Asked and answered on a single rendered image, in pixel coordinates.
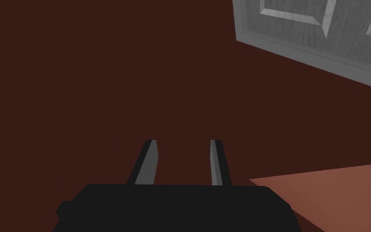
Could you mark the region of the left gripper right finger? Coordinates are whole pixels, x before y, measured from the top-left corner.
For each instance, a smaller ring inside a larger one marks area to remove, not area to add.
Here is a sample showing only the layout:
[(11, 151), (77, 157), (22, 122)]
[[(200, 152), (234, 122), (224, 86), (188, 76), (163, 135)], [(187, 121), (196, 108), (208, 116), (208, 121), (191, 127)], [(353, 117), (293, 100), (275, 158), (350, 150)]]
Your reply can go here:
[(210, 140), (210, 171), (214, 186), (232, 186), (230, 171), (221, 140)]

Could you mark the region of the grey panelled door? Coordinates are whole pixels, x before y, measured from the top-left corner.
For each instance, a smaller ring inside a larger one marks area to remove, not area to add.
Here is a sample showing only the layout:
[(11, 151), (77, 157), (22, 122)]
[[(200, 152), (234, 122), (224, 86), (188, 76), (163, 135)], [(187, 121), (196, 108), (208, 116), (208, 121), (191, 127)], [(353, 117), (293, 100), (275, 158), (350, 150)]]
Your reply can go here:
[(236, 40), (371, 86), (371, 0), (233, 0)]

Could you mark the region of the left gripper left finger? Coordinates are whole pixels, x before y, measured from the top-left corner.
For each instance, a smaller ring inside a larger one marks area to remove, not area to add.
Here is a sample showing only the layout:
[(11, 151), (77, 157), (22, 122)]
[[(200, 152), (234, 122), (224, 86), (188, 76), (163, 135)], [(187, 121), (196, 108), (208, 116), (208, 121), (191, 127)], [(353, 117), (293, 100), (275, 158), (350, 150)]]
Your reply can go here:
[(126, 184), (153, 185), (158, 164), (156, 140), (146, 140)]

